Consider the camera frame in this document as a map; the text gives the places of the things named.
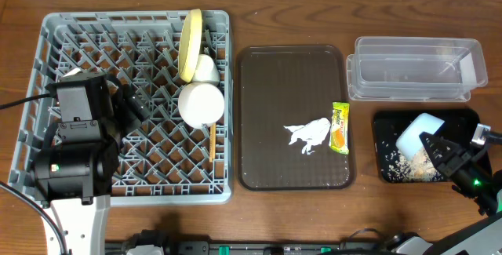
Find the light blue bowl with rice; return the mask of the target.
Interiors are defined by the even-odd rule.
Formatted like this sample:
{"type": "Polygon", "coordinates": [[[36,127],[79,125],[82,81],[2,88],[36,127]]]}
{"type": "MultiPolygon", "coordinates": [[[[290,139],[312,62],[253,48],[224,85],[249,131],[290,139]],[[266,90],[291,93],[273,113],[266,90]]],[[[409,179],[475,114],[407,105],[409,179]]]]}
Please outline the light blue bowl with rice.
{"type": "Polygon", "coordinates": [[[445,121],[440,118],[422,113],[403,131],[396,141],[396,147],[407,160],[412,161],[416,153],[423,147],[420,135],[422,133],[437,133],[444,123],[445,121]]]}

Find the pink bowl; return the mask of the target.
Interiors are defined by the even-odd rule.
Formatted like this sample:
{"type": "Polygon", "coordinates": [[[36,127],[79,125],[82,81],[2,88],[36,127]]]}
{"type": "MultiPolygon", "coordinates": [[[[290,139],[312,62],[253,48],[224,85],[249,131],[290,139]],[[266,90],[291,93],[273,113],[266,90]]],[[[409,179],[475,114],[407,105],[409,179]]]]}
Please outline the pink bowl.
{"type": "Polygon", "coordinates": [[[212,84],[190,83],[180,92],[178,110],[190,127],[202,129],[216,123],[224,115],[224,95],[212,84]]]}

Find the white cup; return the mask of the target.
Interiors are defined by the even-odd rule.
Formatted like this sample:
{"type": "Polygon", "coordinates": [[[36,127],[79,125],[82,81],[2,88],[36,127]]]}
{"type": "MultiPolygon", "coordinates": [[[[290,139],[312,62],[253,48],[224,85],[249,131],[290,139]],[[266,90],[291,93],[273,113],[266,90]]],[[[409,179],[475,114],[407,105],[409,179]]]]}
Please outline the white cup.
{"type": "Polygon", "coordinates": [[[220,74],[213,59],[209,55],[198,56],[195,73],[192,82],[204,82],[217,86],[220,82],[220,74]]]}

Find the wooden chopstick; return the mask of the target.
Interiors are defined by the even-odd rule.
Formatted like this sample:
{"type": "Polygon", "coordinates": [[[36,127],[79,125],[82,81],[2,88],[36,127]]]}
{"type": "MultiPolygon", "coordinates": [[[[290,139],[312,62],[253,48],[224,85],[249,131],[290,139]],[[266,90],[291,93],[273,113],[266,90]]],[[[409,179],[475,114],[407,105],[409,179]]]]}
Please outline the wooden chopstick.
{"type": "Polygon", "coordinates": [[[216,124],[212,124],[209,129],[210,129],[209,162],[213,163],[216,157],[216,124]]]}
{"type": "Polygon", "coordinates": [[[216,123],[211,126],[211,162],[216,158],[216,123]]]}

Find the yellow plate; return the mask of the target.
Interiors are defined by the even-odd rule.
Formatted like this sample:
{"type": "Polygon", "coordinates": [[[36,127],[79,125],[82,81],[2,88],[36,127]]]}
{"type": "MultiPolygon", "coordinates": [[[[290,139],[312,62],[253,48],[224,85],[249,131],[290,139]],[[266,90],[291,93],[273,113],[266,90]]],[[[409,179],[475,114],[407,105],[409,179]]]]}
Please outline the yellow plate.
{"type": "Polygon", "coordinates": [[[190,10],[184,19],[178,54],[178,71],[185,82],[193,79],[202,41],[202,11],[190,10]]]}

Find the yellow green snack wrapper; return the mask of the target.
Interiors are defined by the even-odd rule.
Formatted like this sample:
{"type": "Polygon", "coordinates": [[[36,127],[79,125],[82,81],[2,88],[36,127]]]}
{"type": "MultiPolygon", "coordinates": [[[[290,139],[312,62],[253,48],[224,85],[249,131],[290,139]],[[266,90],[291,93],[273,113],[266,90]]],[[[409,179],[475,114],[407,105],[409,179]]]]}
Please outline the yellow green snack wrapper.
{"type": "Polygon", "coordinates": [[[333,102],[333,114],[330,128],[330,148],[342,155],[349,154],[348,148],[348,119],[350,104],[333,102]]]}

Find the white tissue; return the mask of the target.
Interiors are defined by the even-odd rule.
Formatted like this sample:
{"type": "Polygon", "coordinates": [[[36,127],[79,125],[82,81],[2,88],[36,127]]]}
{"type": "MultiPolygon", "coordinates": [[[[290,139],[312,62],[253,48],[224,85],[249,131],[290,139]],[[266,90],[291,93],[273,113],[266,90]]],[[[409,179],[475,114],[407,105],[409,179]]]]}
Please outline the white tissue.
{"type": "Polygon", "coordinates": [[[283,126],[291,133],[289,145],[297,141],[303,141],[305,145],[301,149],[304,155],[314,152],[315,146],[322,144],[330,130],[331,123],[327,118],[320,118],[309,122],[306,125],[283,126]]]}

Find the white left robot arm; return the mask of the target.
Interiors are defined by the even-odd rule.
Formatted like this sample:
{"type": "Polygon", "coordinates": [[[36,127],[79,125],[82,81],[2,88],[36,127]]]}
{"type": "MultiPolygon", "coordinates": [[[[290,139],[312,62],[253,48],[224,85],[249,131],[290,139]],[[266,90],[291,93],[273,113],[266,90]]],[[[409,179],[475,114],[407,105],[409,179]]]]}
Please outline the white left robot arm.
{"type": "Polygon", "coordinates": [[[103,254],[112,177],[123,138],[148,111],[113,75],[78,73],[47,85],[61,118],[49,124],[29,172],[63,254],[103,254]]]}

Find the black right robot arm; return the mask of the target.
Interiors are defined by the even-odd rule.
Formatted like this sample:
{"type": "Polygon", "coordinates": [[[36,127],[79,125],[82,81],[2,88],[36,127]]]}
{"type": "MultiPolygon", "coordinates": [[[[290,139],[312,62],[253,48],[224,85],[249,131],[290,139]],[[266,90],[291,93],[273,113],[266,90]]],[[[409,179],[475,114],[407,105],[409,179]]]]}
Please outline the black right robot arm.
{"type": "Polygon", "coordinates": [[[459,144],[422,133],[424,145],[434,167],[453,182],[453,190],[474,200],[485,218],[437,242],[429,243],[418,235],[404,235],[391,249],[395,254],[500,254],[501,184],[478,165],[486,153],[473,155],[459,144]]]}

